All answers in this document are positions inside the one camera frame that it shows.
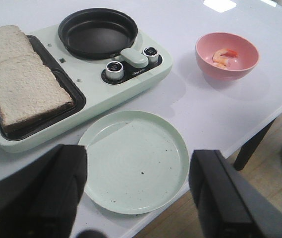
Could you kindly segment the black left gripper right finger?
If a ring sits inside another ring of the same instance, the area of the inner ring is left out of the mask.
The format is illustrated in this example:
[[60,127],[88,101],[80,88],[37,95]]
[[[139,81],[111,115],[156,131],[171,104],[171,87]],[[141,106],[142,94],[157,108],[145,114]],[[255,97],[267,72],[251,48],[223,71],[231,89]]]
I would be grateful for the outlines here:
[[189,186],[206,238],[282,238],[282,213],[218,150],[195,150]]

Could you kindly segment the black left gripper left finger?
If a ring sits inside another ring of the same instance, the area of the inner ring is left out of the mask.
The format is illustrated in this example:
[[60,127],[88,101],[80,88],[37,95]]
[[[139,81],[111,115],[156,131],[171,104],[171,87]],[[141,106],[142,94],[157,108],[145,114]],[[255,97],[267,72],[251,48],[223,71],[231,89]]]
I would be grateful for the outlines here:
[[58,145],[0,180],[0,238],[69,237],[86,179],[85,147]]

